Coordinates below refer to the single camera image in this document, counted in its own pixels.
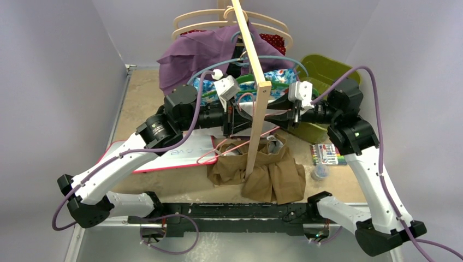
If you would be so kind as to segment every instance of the green plastic bin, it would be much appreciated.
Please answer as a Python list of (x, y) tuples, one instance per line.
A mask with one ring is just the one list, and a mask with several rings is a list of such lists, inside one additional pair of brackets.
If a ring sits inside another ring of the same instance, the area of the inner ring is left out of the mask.
[[(302, 59), (301, 63), (307, 68), (310, 76), (307, 76), (298, 66), (296, 70), (299, 72), (299, 78), (301, 81), (312, 83), (313, 88), (320, 94), (325, 92), (336, 79), (352, 68), (319, 54), (308, 55)], [(349, 78), (361, 84), (359, 73), (354, 72)], [(289, 128), (288, 131), (309, 143), (318, 144), (328, 139), (327, 128), (328, 125), (301, 123), (297, 128)]]

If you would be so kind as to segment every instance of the purple cloth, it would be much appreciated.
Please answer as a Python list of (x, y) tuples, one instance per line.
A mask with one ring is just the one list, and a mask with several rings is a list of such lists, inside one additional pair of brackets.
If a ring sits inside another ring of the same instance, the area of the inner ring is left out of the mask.
[[(273, 46), (263, 40), (257, 30), (249, 24), (254, 35), (257, 55), (283, 56)], [(157, 61), (159, 63), (159, 88), (169, 94), (178, 85), (183, 85), (197, 72), (213, 64), (230, 60), (236, 46), (237, 37), (231, 42), (234, 33), (240, 30), (238, 25), (222, 27), (212, 31), (194, 32), (181, 35)], [(261, 59), (263, 72), (281, 68), (291, 68), (293, 63), (280, 59)], [(218, 66), (226, 72), (229, 64)], [(241, 75), (249, 73), (242, 68)]]

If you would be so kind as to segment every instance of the wooden post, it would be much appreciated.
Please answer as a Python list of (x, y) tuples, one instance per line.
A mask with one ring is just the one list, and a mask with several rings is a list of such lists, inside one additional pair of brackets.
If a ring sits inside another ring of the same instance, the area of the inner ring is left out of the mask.
[(259, 146), (260, 134), (264, 126), (265, 112), (267, 109), (267, 103), (270, 98), (270, 90), (272, 83), (266, 81), (262, 67), (260, 66), (259, 58), (257, 57), (256, 48), (252, 42), (251, 34), (247, 26), (246, 18), (243, 14), (243, 9), (239, 0), (231, 0), (235, 10), (236, 21), (240, 27), (241, 35), (243, 37), (243, 43), (246, 47), (249, 62), (252, 68), (252, 73), (256, 80), (257, 85), (257, 98), (254, 106), (254, 113), (252, 119), (251, 129), (251, 141), (249, 143), (249, 153), (246, 164), (246, 176), (252, 173), (254, 169), (254, 163), (256, 162), (257, 148)]

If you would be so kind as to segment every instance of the wooden clothes rack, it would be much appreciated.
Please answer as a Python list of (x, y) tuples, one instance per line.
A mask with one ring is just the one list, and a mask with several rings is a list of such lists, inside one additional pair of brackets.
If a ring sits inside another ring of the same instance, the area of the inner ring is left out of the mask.
[[(293, 38), (289, 35), (288, 27), (281, 21), (273, 19), (271, 17), (258, 14), (250, 11), (243, 11), (241, 7), (240, 0), (231, 0), (232, 6), (228, 6), (230, 0), (218, 0), (218, 9), (206, 9), (200, 11), (194, 11), (180, 15), (174, 20), (174, 32), (172, 34), (172, 40), (175, 40), (183, 32), (187, 32), (193, 29), (207, 28), (207, 27), (224, 27), (232, 26), (238, 24), (241, 37), (246, 48), (246, 54), (249, 59), (249, 63), (254, 74), (255, 83), (257, 86), (257, 96), (256, 102), (254, 105), (254, 114), (252, 121), (251, 129), (251, 138), (249, 143), (248, 158), (246, 164), (246, 177), (252, 173), (254, 169), (254, 164), (256, 162), (256, 156), (260, 141), (260, 135), (264, 126), (264, 118), (267, 109), (267, 104), (270, 98), (270, 90), (272, 84), (270, 81), (266, 81), (262, 67), (257, 57), (256, 48), (254, 47), (254, 42), (251, 37), (251, 33), (248, 28), (248, 18), (256, 18), (263, 20), (267, 23), (278, 26), (281, 29), (276, 29), (271, 26), (262, 25), (259, 23), (252, 22), (252, 25), (257, 29), (262, 29), (265, 31), (272, 32), (284, 37), (285, 42), (287, 43), (286, 49), (289, 49), (293, 45)], [(230, 13), (234, 13), (236, 16), (236, 21), (228, 19)], [(185, 26), (179, 28), (179, 22), (191, 17), (201, 16), (201, 15), (219, 15), (219, 21), (210, 21), (196, 23), (194, 25)]]
[(262, 133), (262, 128), (264, 127), (265, 112), (267, 110), (267, 103), (269, 102), (270, 98), (272, 83), (265, 80), (264, 72), (260, 66), (256, 48), (254, 47), (249, 28), (247, 27), (247, 21), (243, 13), (243, 9), (241, 8), (240, 1), (231, 0), (231, 3), (235, 11), (236, 21), (240, 27), (243, 43), (245, 45), (249, 63), (251, 65), (257, 85), (257, 97), (256, 104), (254, 106), (254, 114), (252, 117), (251, 140), (249, 143), (249, 152), (246, 164), (246, 176), (249, 176), (254, 169), (254, 164), (256, 163), (256, 156), (258, 151), (257, 147), (259, 146), (260, 134)]

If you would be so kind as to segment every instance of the small plastic cup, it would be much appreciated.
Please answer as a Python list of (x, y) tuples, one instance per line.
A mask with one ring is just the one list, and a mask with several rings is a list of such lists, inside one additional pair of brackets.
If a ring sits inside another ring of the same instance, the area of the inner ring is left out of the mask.
[(325, 180), (329, 175), (329, 168), (325, 164), (317, 164), (314, 170), (311, 172), (312, 179), (315, 181)]

